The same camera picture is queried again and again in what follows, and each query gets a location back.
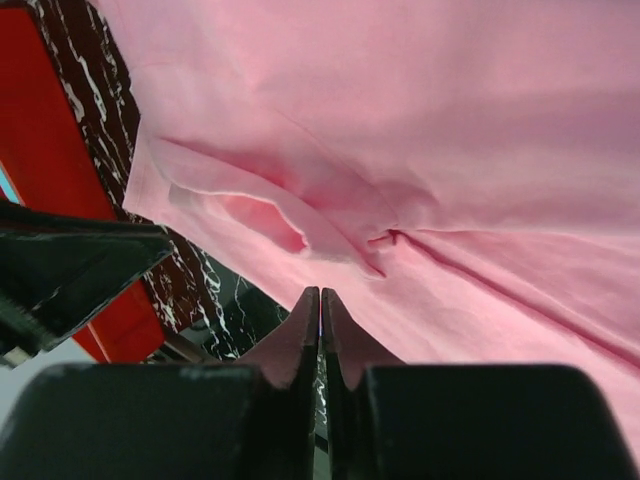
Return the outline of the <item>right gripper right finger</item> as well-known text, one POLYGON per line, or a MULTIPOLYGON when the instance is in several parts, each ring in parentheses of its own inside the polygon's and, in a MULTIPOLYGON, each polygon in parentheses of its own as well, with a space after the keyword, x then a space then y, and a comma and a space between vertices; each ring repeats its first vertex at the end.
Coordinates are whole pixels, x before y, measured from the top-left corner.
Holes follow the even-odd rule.
POLYGON ((321 294, 336 479, 626 479, 596 384, 558 364, 408 365, 321 294))

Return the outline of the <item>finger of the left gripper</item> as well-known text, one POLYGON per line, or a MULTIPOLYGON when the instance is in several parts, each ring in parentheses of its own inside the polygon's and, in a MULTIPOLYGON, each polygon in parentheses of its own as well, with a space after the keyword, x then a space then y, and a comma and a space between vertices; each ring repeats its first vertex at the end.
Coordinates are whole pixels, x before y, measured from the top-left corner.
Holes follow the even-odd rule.
POLYGON ((159 226, 1 203, 1 364, 56 348, 172 251, 159 226))

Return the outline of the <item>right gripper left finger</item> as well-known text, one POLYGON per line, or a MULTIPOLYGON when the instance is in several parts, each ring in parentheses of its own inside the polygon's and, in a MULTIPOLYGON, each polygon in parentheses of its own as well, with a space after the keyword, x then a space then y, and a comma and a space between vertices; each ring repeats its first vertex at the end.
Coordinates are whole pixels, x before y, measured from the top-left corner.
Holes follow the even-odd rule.
POLYGON ((319 291, 244 356, 53 365, 1 432, 5 479, 309 479, 319 291))

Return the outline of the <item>pink t shirt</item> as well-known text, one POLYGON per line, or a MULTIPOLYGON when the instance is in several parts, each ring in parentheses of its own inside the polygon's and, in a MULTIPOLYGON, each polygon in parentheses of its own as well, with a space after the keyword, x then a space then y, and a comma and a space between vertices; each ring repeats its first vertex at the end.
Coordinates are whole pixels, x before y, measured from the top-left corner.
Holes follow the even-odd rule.
POLYGON ((635 1, 100 1, 125 207, 409 361, 576 365, 639 414, 635 1))

